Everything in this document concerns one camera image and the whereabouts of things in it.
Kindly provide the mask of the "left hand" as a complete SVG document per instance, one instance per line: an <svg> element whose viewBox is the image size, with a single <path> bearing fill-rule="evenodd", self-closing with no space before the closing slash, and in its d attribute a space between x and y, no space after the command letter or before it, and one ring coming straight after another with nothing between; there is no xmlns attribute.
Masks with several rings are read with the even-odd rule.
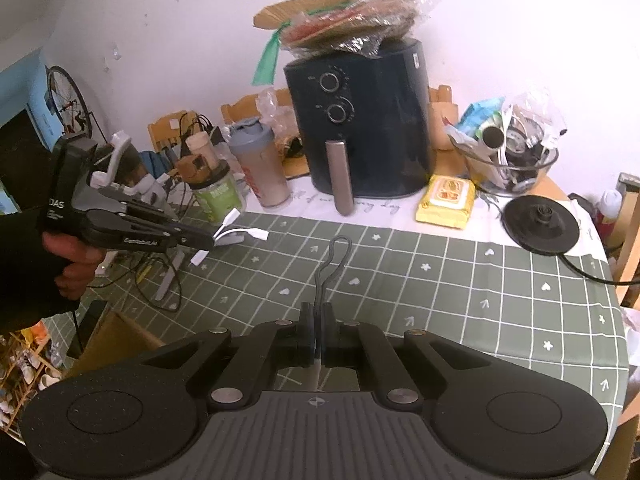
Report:
<svg viewBox="0 0 640 480"><path fill-rule="evenodd" d="M93 281L106 251L61 233L44 232L42 244L47 252L66 261L61 274L54 279L58 291L69 300L78 300Z"/></svg>

